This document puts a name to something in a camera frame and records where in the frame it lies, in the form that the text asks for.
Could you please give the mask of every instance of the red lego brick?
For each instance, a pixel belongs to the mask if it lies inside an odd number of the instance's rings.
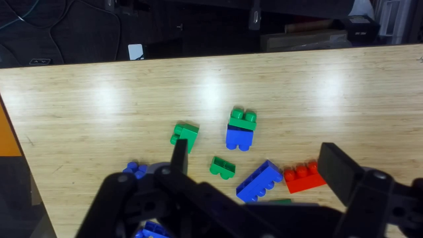
[[[320,184],[326,184],[326,179],[318,171],[318,161],[310,161],[306,165],[285,169],[283,177],[290,192],[298,192]]]

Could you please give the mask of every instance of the table surface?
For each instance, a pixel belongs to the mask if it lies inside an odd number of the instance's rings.
[[[190,175],[234,199],[265,158],[295,165],[322,141],[410,183],[423,163],[422,55],[410,44],[7,68],[0,92],[53,225],[72,236],[108,174],[170,159],[179,120],[200,124]],[[249,151],[225,147],[234,105],[258,112]],[[234,178],[209,173],[216,154],[237,163]],[[328,186],[278,184],[265,199],[287,196],[344,208]]]

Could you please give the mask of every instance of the cable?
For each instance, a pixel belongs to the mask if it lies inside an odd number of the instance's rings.
[[[28,15],[36,9],[36,6],[41,2],[41,0],[36,0],[35,3],[27,10],[27,13],[24,13],[23,15],[20,15],[20,14],[12,7],[12,5],[10,3],[10,1],[7,1],[7,0],[3,0],[3,1],[4,1],[6,5],[16,14],[16,18],[15,18],[14,21],[10,21],[10,22],[2,25],[2,26],[0,26],[0,30],[3,30],[3,28],[8,27],[8,26],[11,26],[11,25],[14,25],[14,23],[16,23],[16,22],[19,22],[19,21],[26,22],[26,17],[28,17]]]
[[[67,15],[69,14],[71,9],[72,9],[73,5],[77,2],[77,0],[71,1],[69,5],[68,5],[68,0],[64,0],[64,5],[65,5],[65,6],[64,6],[64,10],[63,10],[61,17],[60,17],[53,25],[51,25],[51,26],[48,26],[48,27],[40,27],[40,26],[37,26],[36,23],[32,23],[32,22],[30,22],[30,21],[26,19],[26,17],[30,15],[30,14],[35,10],[35,7],[40,3],[41,0],[36,0],[36,2],[34,3],[34,6],[32,6],[26,14],[23,14],[23,15],[19,14],[19,11],[10,3],[8,0],[3,0],[3,1],[4,1],[4,2],[8,5],[8,7],[16,14],[18,18],[14,19],[14,21],[11,21],[11,22],[8,22],[8,23],[6,23],[6,25],[3,25],[3,26],[0,26],[0,30],[8,27],[10,25],[14,25],[14,23],[18,22],[18,21],[27,22],[27,23],[30,23],[31,26],[34,26],[34,27],[36,27],[36,28],[39,28],[39,30],[49,30],[49,35],[51,35],[51,38],[52,38],[56,48],[59,50],[63,62],[65,63],[64,50],[61,48],[61,46],[60,46],[59,42],[56,40],[56,38],[55,38],[55,35],[53,35],[53,30],[55,30],[55,27],[56,27],[59,23],[61,23],[61,22],[67,18]],[[117,21],[118,21],[118,23],[119,23],[119,38],[118,38],[118,44],[117,44],[115,60],[118,60],[119,54],[121,54],[121,43],[122,43],[122,19],[121,19],[121,17],[117,15],[117,14],[114,14],[114,13],[110,13],[110,11],[108,11],[108,10],[97,6],[97,5],[93,5],[93,3],[90,3],[90,2],[88,2],[88,1],[85,1],[85,0],[82,0],[82,2],[85,2],[86,5],[94,7],[94,9],[100,10],[100,11],[112,14],[112,15],[114,15],[114,17],[117,18]]]
[[[86,5],[100,10],[100,11],[104,11],[104,13],[108,13],[108,14],[112,14],[114,15],[117,19],[118,19],[118,23],[119,23],[119,38],[118,38],[118,47],[117,47],[117,52],[115,52],[115,60],[118,60],[119,58],[119,52],[121,52],[121,43],[122,43],[122,19],[119,15],[117,15],[115,13],[112,13],[112,11],[108,11],[97,5],[93,5],[92,2],[88,2],[86,0],[82,0],[82,2],[85,2]]]
[[[68,0],[64,0],[64,9],[63,9],[63,13],[59,15],[57,21],[53,22],[53,23],[49,25],[49,26],[45,26],[45,27],[43,27],[43,26],[40,26],[40,25],[37,25],[37,23],[34,23],[34,22],[28,21],[27,18],[22,17],[20,13],[11,5],[10,0],[3,0],[3,1],[4,1],[6,5],[10,7],[10,10],[12,10],[12,11],[15,13],[15,15],[16,15],[19,19],[23,18],[23,19],[24,19],[23,22],[34,26],[34,27],[37,28],[37,30],[44,31],[44,30],[52,28],[52,27],[56,26],[59,22],[61,22],[61,21],[68,15],[68,11],[71,10],[71,6],[75,3],[76,0],[72,1],[69,5],[68,5]]]

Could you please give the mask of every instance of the wood grain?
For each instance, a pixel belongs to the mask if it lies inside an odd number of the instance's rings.
[[[201,125],[190,175],[234,199],[265,158],[294,165],[322,141],[410,183],[423,162],[422,54],[409,44],[22,67],[0,71],[0,92],[53,225],[72,236],[108,174],[170,158],[178,120]],[[258,112],[250,151],[225,149],[234,105]],[[238,165],[234,178],[208,171],[215,154]],[[282,196],[344,208],[327,186],[291,195],[278,184],[265,199]]]

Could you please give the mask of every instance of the orange object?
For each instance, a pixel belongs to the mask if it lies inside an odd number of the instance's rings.
[[[14,126],[6,110],[4,103],[0,97],[0,155],[15,157],[22,155]]]
[[[298,165],[297,167],[287,167],[283,170],[283,175],[290,192],[298,192],[327,183],[318,171],[316,159]]]

